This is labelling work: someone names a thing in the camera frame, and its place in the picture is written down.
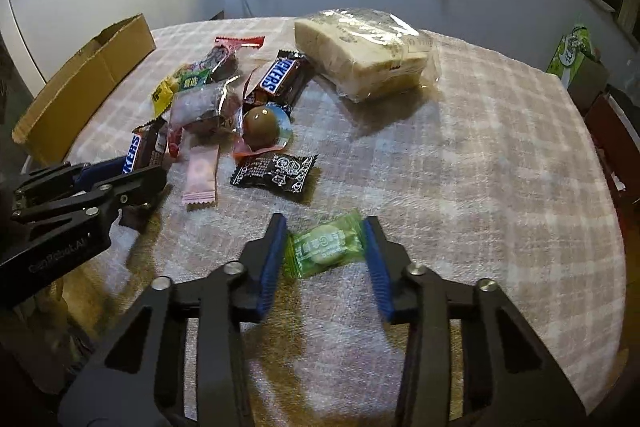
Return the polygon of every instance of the snickers wrapper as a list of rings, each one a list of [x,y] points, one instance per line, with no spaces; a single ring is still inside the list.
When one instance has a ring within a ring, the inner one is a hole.
[[[311,72],[309,61],[300,52],[280,50],[278,57],[255,89],[255,102],[261,99],[278,105],[295,105]]]
[[[129,152],[122,168],[123,174],[152,165],[162,165],[166,149],[167,125],[162,118],[133,130]]]

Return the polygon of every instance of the green candy wrapper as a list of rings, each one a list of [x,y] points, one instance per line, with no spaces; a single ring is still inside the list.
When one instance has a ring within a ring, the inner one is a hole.
[[[284,273],[290,279],[304,279],[332,266],[362,260],[362,217],[354,210],[305,233],[289,234]]]

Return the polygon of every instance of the candy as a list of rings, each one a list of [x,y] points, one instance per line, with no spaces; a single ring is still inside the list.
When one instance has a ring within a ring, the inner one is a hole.
[[[233,77],[176,93],[169,118],[170,156],[178,157],[183,129],[198,136],[208,136],[219,130],[237,132],[242,107],[239,93],[244,91],[245,83],[245,79]]]
[[[155,118],[169,108],[177,91],[226,80],[236,74],[242,60],[239,60],[238,53],[242,50],[260,49],[264,44],[264,37],[216,37],[214,42],[215,45],[203,60],[182,64],[154,89],[151,102]]]
[[[242,139],[257,151],[274,144],[278,138],[278,120],[269,107],[254,107],[244,115]]]
[[[293,134],[291,130],[291,121],[289,120],[289,115],[281,108],[279,105],[273,102],[268,102],[266,105],[261,107],[255,107],[256,111],[262,111],[263,109],[269,110],[276,119],[276,137],[271,141],[270,146],[265,146],[263,148],[252,148],[247,145],[244,138],[244,124],[242,125],[243,133],[242,136],[236,135],[234,140],[234,148],[233,148],[233,156],[234,158],[243,158],[244,156],[257,156],[258,154],[263,154],[269,151],[280,151],[287,146],[289,140],[291,140],[291,136]]]
[[[187,183],[182,193],[183,204],[216,202],[216,169],[220,147],[198,146],[189,151]]]
[[[279,105],[293,106],[311,72],[311,66],[305,55],[280,50],[278,58],[255,90],[246,97],[245,103],[262,105],[271,101]]]
[[[123,174],[151,165],[162,165],[166,149],[166,122],[156,118],[133,130],[131,145],[122,168]]]
[[[290,234],[285,248],[284,271],[302,279],[332,266],[364,258],[362,218],[357,210],[305,233]]]
[[[290,156],[266,152],[249,156],[236,168],[231,184],[236,187],[264,187],[295,198],[302,197],[309,171],[318,155]]]

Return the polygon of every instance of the table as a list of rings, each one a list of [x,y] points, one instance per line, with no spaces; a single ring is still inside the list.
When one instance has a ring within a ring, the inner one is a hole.
[[[68,159],[126,153],[131,129],[151,117],[155,85],[179,63],[204,57],[214,36],[267,35],[257,53],[272,59],[294,47],[292,27],[291,19],[264,18],[155,30],[156,51],[95,113]],[[235,259],[273,212],[299,232],[359,208],[380,216],[389,239],[442,277],[497,280],[593,408],[618,348],[625,261],[589,133],[556,77],[433,37],[441,71],[435,92],[369,107],[340,99],[321,78],[306,86],[289,148],[319,154],[306,202],[231,187],[226,147],[217,206],[187,211],[180,203],[186,164],[175,163],[172,189],[148,230],[114,225],[112,247],[66,278],[74,317],[102,333],[154,277],[182,282]],[[243,330],[257,425],[391,425],[406,334],[381,324],[364,264],[281,282],[268,320]],[[193,342],[186,378],[193,382]],[[193,386],[186,401],[193,417]],[[458,389],[455,410],[459,403]]]

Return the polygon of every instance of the packaged bread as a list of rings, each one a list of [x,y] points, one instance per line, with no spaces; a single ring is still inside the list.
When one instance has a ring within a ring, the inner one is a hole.
[[[325,10],[296,19],[297,48],[353,102],[420,84],[432,41],[395,15]]]

